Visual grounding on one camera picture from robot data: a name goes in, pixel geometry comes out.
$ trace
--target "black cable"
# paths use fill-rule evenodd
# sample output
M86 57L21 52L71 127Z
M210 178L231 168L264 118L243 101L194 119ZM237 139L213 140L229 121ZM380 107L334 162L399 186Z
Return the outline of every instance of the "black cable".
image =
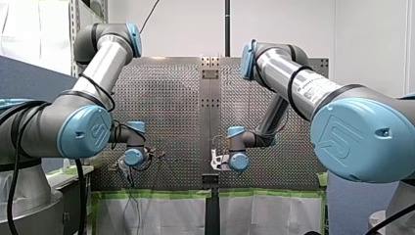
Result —
M27 108L32 108L32 107L35 107L35 106L42 105L44 103L45 103L44 101L27 101L27 102L24 102L22 104L16 105L13 108L10 108L6 112L4 112L0 116L0 125L2 125L4 123L4 121L6 121L11 116L15 115L17 112L20 112L20 111L25 110Z
M150 159L147 161L147 165L146 165L146 166L144 166L143 168L137 168L137 167L133 166L133 167L132 167L132 169L134 169L135 171L139 171L139 172L141 172L141 171L146 171L148 168L150 168L150 166L152 165L152 162L153 162L153 159L152 159L152 158L150 158Z
M36 103L36 102L28 103L27 102L27 103L23 103L21 105L18 105L14 109L12 109L7 114L2 115L1 118L0 118L0 124L1 124L7 118L9 118L13 114L19 112L20 109L25 109L24 113L19 116L19 118L23 118L23 116L25 116L27 114L29 109L38 106L34 110L33 114L31 114L30 117L27 118L24 121L22 127L18 131L18 142L17 142L17 145L16 145L16 151L15 151L15 168L14 168L14 171L13 171L12 183L10 185L10 191L9 191L9 196L8 196L8 200L7 200L7 222L8 222L9 229L10 229L10 232L12 233L12 235L19 235L18 230L16 229L15 222L13 221L13 199L15 197L15 191L16 191L16 186L17 186L18 177L19 177L19 163L20 163L20 153L19 153L19 151L22 148L21 143L22 143L22 139L23 139L23 133L24 133L25 129L27 128L28 124L30 123L30 121L34 118L34 116L40 110L42 110L44 107L46 107L48 105L49 104L45 103L45 102L38 102L38 103Z
M81 73L79 76L82 76L83 78L87 79L91 84L95 86L96 89L102 91L108 99L111 101L111 108L108 109L108 112L112 112L115 109L115 101L110 93L108 93L102 86L100 86L97 82L95 82L91 77L85 75L84 73Z
M266 82L265 82L265 80L263 79L263 77L262 77L262 75L260 74L260 71L259 71L259 66L258 66L258 63L257 63L257 58L256 58L256 54L255 54L255 43L256 43L256 40L255 39L253 39L253 40L251 40L251 48L252 48L252 50L253 50L253 61L254 61L254 67L255 67L255 70L256 70L256 75L258 76L258 78L259 78L259 80L260 80L260 84L262 85L262 86L264 86L266 89L268 89L268 90L270 90L271 92L274 92L274 93L276 93Z
M286 125L287 125L287 123L288 123L289 115L290 115L290 113L289 113L288 111L286 111L286 119L285 119L285 121L284 121L284 124L282 124L282 125L281 125L281 127L280 127L280 128L278 128L277 133L279 133L279 132L281 132L281 131L283 131L283 130L284 130L285 126L286 126Z
M293 99L293 83L294 83L294 79L296 78L296 76L301 72L301 71L313 71L313 69L309 66L301 66L299 67L295 72L293 72L293 74L291 74L290 79L288 80L288 85L287 85L287 98L289 101L289 104L291 105L291 108L293 108L293 110L296 112L296 114L298 116L300 116L302 119L304 120L308 120L301 112L300 110L297 108L296 104L294 103L294 99Z
M127 129L134 131L136 134L140 135L141 137L143 137L144 140L146 140L146 136L144 136L142 133L140 133L140 131L132 128L131 126L123 124L116 119L114 120L114 123L116 123L116 125L114 124L112 127L112 129L114 129L114 142L111 144L111 150L114 150L116 145L118 144L118 139L121 136L122 127L125 127Z
M387 219L385 219L384 221L382 221L381 223L379 223L378 225L376 225L372 229L370 229L365 235L375 235L375 234L377 234L379 229L387 226L388 224L394 222L395 220L401 218L402 216L404 216L408 213L414 212L414 211L415 211L415 204L403 209L402 211L399 211L399 212L395 213L391 217L388 217Z
M80 215L79 215L79 227L78 234L83 235L85 231L85 219L86 219L86 185L85 178L83 177L82 163L79 159L75 160L76 170L78 174L79 182L79 196L80 196Z
M146 20L145 20L145 21L144 21L144 23L143 23L143 26L141 26L140 33L142 33L142 32L143 32L144 27L145 27L145 26L146 26L146 24L147 24L147 21L149 20L150 16L153 14L153 12L154 12L154 10L156 9L156 7L157 7L157 5L159 4L159 2L160 2L160 0L157 0L157 1L156 1L155 5L153 6L152 11L150 12L149 16L147 16Z

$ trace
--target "metal pole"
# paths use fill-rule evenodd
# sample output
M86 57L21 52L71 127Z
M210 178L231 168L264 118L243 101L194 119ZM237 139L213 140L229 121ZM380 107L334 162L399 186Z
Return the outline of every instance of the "metal pole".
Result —
M225 57L231 56L231 0L225 0Z

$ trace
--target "perforated metal panel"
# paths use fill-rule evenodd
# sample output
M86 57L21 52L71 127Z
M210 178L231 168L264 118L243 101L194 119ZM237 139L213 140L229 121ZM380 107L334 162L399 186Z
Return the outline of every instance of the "perforated metal panel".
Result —
M239 59L221 60L220 133L229 126L243 125L255 129L268 107L272 92L256 82L241 79ZM312 67L327 75L328 60L313 59ZM309 123L289 108L288 122L278 135L275 147L248 149L250 167L244 173L224 171L221 187L262 187L279 189L317 189L316 173L323 171L309 142Z
M264 115L272 93L240 77L240 59L220 58L216 79L202 78L201 62L201 58L145 58L134 60L122 71L114 90L114 118L121 122L145 121L146 145L166 152L148 170L135 172L136 187L202 188L202 173L210 169L212 136L226 135L231 125L253 129ZM313 59L311 65L327 75L326 59ZM217 140L219 149L223 149L225 140ZM95 161L93 190L126 186L119 172L109 171L124 150L125 145L119 144ZM249 149L248 154L250 168L243 174L221 173L221 187L315 190L316 173L324 170L309 143L308 122L291 110L277 146Z
M199 58L134 60L115 86L114 118L146 122L146 145L165 151L146 171L135 172L139 188L201 188L200 171L200 66ZM119 173L108 171L125 151L118 144L102 153L94 173L94 190L124 187Z

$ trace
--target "white wall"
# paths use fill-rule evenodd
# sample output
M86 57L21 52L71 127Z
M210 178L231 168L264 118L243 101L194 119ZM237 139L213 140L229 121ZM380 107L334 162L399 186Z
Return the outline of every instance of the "white wall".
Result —
M109 0L110 23L141 27L155 0ZM297 44L310 57L333 60L332 0L231 1L231 55L260 41ZM145 56L216 56L224 54L223 0L160 1L143 38Z
M335 80L405 93L408 0L337 0Z

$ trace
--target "blue joint cap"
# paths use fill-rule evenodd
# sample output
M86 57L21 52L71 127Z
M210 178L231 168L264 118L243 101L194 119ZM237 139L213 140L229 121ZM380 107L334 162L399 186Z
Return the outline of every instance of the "blue joint cap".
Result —
M74 111L59 130L59 153L68 159L97 155L110 139L111 123L110 114L96 105L84 106Z
M127 125L141 133L146 133L146 122L144 121L128 121Z
M250 159L243 153L235 154L229 161L229 167L235 171L242 172L250 165Z
M373 100L345 98L324 106L310 137L320 162L346 180L390 183L415 170L413 124Z
M254 76L254 47L250 42L244 47L241 59L241 75L245 80L253 80Z
M144 162L144 156L137 149L128 149L124 153L124 163L128 166L141 165Z
M134 58L140 58L143 52L142 45L141 45L141 36L140 36L140 30L138 30L138 27L134 23L127 23L127 28L130 34L130 38L132 41L133 46L133 55Z
M32 99L0 99L0 110L9 109Z
M245 128L241 125L231 126L228 128L228 138L232 138L236 135L242 134L245 132Z

